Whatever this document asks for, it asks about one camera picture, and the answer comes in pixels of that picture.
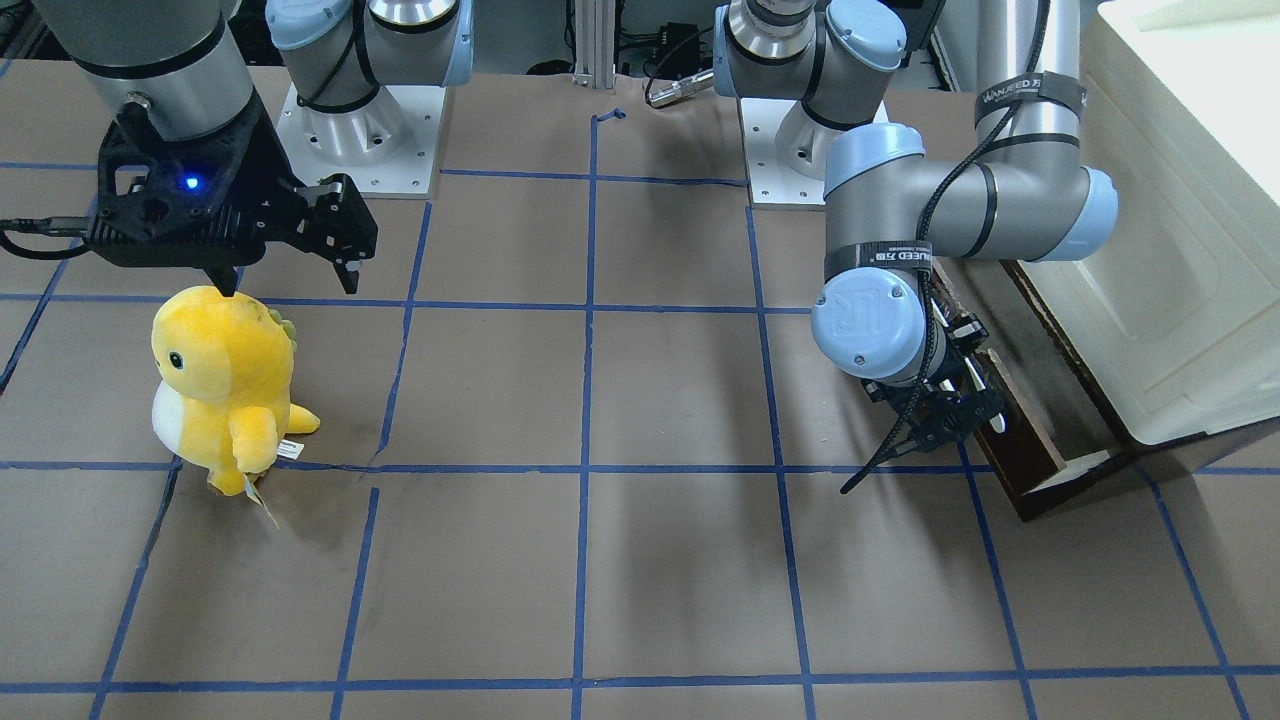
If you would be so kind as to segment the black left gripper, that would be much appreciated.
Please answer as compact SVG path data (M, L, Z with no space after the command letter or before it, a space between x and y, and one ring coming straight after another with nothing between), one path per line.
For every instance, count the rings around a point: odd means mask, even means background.
M987 386L974 360L989 337L984 324L970 313L936 315L943 327L945 355L906 420L905 438L890 448L892 454L927 454L966 438L984 424L997 433L1007 429L1005 397Z

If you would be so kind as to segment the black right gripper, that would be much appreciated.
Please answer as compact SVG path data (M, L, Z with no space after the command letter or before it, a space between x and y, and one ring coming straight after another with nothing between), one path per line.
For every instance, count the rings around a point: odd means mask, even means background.
M204 269L223 297L268 241L330 263L358 292L378 223L351 176L300 187L259 94L232 120L187 141L164 140L152 114L125 102L99 150L99 196L84 245L118 266Z

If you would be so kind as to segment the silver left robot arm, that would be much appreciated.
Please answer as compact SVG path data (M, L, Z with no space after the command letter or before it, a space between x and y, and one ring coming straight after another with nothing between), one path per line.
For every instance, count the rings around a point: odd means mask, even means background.
M911 1L731 1L716 13L718 94L795 102L824 133L826 213L817 346L896 424L895 457L1002 427L1004 396L977 370L982 332L947 322L938 258L1076 261L1114 232L1117 191L1082 163L1085 90L1074 1L982 1L974 147L931 152L913 118L883 109L913 45Z

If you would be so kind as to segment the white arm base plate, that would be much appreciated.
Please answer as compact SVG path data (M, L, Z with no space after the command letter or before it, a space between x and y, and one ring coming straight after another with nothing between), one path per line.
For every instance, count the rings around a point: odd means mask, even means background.
M812 119L799 101L739 101L751 206L756 210L823 208L826 155L840 129Z
M291 86L276 133L307 186L347 174L366 199L429 199L449 90L390 86L366 106L326 114L297 104Z

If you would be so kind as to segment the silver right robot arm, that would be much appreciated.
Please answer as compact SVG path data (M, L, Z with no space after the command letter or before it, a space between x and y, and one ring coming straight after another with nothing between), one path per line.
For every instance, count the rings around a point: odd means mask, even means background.
M269 1L291 74L276 127L230 31L229 1L38 1L113 115L86 218L13 222L78 237L124 268L193 268L225 296L271 242L326 260L344 292L374 258L364 197L385 164L419 161L394 88L447 88L474 68L470 1Z

